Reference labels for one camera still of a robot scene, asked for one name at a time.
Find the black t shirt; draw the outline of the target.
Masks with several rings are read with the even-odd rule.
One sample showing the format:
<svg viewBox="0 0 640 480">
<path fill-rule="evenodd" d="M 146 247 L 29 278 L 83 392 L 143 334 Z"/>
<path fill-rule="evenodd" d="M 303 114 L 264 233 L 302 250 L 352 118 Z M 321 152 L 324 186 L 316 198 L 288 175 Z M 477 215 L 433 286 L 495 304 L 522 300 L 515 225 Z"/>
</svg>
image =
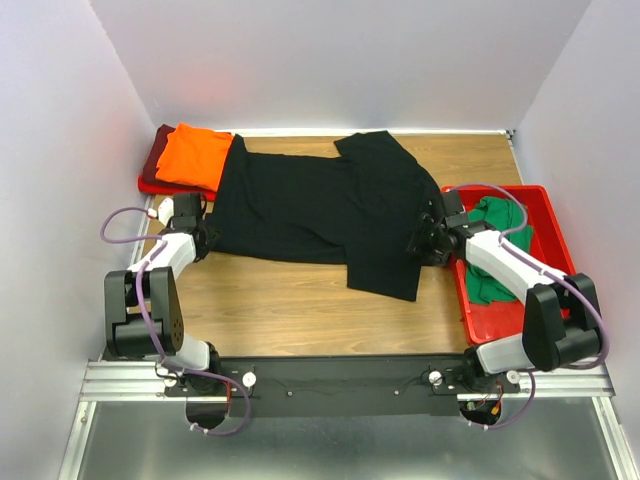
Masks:
<svg viewBox="0 0 640 480">
<path fill-rule="evenodd" d="M 439 186 L 386 131 L 334 145 L 336 158 L 260 153 L 236 136 L 207 217 L 215 250 L 343 264 L 349 288 L 415 301 L 424 262 L 407 249 Z"/>
</svg>

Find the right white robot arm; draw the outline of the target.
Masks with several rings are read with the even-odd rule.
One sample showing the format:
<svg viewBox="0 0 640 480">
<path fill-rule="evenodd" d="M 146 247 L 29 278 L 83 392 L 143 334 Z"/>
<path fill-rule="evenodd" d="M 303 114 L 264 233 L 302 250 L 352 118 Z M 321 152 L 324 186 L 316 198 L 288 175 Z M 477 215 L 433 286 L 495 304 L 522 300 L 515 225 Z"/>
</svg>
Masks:
<svg viewBox="0 0 640 480">
<path fill-rule="evenodd" d="M 407 251 L 428 265 L 460 257 L 501 283 L 524 307 L 520 333 L 469 347 L 458 369 L 480 392 L 509 371 L 551 372 L 600 366 L 609 353 L 597 291 L 585 274 L 569 275 L 514 245 L 507 231 L 472 221 L 452 188 L 418 211 Z"/>
</svg>

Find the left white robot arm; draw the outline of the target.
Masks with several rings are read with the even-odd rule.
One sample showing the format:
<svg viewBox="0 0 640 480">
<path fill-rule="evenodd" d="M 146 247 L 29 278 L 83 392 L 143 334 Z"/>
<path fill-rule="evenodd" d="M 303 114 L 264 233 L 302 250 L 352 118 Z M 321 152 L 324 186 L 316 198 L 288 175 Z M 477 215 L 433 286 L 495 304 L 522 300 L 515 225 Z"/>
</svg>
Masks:
<svg viewBox="0 0 640 480">
<path fill-rule="evenodd" d="M 186 267 L 205 259 L 217 239 L 205 220 L 206 206 L 204 195 L 180 193 L 157 207 L 118 209 L 100 229 L 101 240 L 111 245 L 152 244 L 140 259 L 104 279 L 107 351 L 122 360 L 151 358 L 170 378 L 188 382 L 201 395 L 220 387 L 220 358 L 211 343 L 186 333 L 177 279 Z M 127 212 L 139 212 L 162 229 L 132 238 L 110 237 L 111 221 Z"/>
</svg>

